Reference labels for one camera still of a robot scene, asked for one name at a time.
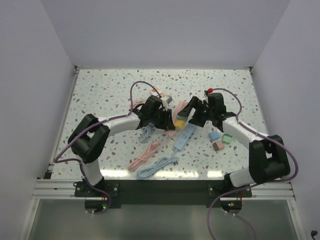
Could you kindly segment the light blue power strip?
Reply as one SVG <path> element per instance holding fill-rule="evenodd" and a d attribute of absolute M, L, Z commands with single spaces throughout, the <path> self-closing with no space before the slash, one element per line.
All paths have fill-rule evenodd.
<path fill-rule="evenodd" d="M 197 127 L 195 125 L 188 123 L 183 129 L 182 134 L 175 141 L 173 148 L 175 150 L 181 151 L 184 148 L 184 146 L 187 144 L 189 138 L 192 136 L 196 128 Z"/>

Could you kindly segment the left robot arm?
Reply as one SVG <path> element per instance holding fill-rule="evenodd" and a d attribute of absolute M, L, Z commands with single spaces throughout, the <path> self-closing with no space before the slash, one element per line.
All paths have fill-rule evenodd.
<path fill-rule="evenodd" d="M 99 196 L 104 190 L 98 158 L 110 136 L 121 132 L 138 130 L 152 124 L 165 131 L 175 129 L 173 114 L 166 109 L 163 101 L 154 95 L 147 98 L 141 107 L 135 107 L 128 115 L 112 116 L 100 120 L 93 114 L 87 114 L 68 139 L 72 152 L 82 162 L 82 171 L 87 179 L 86 191 Z"/>

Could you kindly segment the turquoise charger plug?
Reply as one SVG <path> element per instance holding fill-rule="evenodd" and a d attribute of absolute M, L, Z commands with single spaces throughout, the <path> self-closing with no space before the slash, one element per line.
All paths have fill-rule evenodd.
<path fill-rule="evenodd" d="M 176 120 L 187 122 L 188 121 L 188 117 L 176 115 Z"/>

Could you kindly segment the pink brown charger plug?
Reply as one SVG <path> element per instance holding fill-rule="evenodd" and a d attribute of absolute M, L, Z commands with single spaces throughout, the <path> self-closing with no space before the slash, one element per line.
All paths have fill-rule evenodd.
<path fill-rule="evenodd" d="M 212 145 L 213 149 L 218 152 L 225 148 L 225 145 L 222 141 L 215 141 Z"/>

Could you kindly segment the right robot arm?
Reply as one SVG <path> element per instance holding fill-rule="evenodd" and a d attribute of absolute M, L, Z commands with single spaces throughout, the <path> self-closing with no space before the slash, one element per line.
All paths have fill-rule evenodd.
<path fill-rule="evenodd" d="M 224 176 L 222 189 L 227 196 L 235 196 L 241 187 L 264 184 L 290 174 L 282 138 L 259 133 L 241 122 L 237 114 L 227 111 L 221 93 L 208 93 L 205 100 L 192 97 L 178 116 L 187 118 L 190 114 L 189 123 L 203 127 L 210 121 L 222 133 L 232 136 L 248 149 L 248 167 Z"/>

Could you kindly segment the light green charger plug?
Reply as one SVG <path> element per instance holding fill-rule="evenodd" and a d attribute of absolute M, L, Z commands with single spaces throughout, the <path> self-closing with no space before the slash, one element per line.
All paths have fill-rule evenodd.
<path fill-rule="evenodd" d="M 224 134 L 223 136 L 222 136 L 222 142 L 224 143 L 224 144 L 227 144 L 227 145 L 229 145 L 231 142 L 232 142 L 232 140 L 233 140 L 233 137 L 231 136 L 231 135 L 229 135 L 229 134 Z"/>

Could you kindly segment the white tiger cube socket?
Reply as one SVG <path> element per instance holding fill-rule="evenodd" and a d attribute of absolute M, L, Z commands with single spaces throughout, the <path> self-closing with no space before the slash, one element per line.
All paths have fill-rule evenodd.
<path fill-rule="evenodd" d="M 162 94 L 162 90 L 158 86 L 155 86 L 150 89 L 150 94 L 154 96 L 159 96 Z"/>

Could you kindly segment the yellow charger plug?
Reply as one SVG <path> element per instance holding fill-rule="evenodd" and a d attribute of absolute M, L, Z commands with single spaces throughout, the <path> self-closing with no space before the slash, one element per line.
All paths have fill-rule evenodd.
<path fill-rule="evenodd" d="M 174 122 L 174 126 L 178 129 L 184 129 L 185 126 L 186 126 L 187 122 L 185 120 L 181 120 L 181 119 L 177 119 L 175 122 Z"/>

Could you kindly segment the light blue charger plug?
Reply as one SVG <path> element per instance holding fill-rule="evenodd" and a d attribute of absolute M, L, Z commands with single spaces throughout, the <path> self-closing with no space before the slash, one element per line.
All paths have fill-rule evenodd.
<path fill-rule="evenodd" d="M 208 134 L 211 141 L 218 141 L 220 139 L 220 134 L 217 131 L 212 131 Z"/>

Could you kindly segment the pink power strip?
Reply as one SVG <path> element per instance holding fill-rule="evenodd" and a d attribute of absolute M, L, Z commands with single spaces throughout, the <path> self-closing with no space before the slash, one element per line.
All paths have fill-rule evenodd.
<path fill-rule="evenodd" d="M 180 112 L 186 105 L 187 105 L 187 103 L 185 101 L 180 101 L 178 103 L 178 105 L 174 108 L 173 113 L 172 113 L 173 123 L 175 123 L 175 121 L 176 121 L 177 113 Z"/>

